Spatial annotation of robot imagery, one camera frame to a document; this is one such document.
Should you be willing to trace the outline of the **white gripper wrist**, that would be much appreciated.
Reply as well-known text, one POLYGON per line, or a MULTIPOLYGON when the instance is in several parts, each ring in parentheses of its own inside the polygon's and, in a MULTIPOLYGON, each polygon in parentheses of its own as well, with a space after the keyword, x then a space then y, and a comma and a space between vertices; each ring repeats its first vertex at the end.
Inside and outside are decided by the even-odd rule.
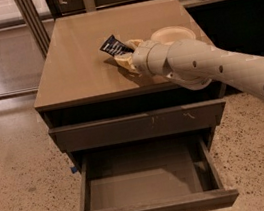
POLYGON ((171 67, 168 64, 169 45, 164 45, 152 40, 132 39, 126 41, 126 46, 134 50, 133 54, 116 55, 115 62, 131 73, 145 75, 168 75, 171 67))

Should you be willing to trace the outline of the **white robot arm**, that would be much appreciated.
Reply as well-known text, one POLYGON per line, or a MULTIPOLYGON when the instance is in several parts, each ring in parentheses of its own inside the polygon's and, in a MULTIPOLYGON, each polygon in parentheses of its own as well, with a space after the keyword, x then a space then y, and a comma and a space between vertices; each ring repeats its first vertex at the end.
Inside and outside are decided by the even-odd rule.
POLYGON ((159 75, 187 89, 199 90, 217 80, 264 101, 262 56, 229 52, 193 38, 178 38, 119 47, 114 58, 132 72, 159 75))

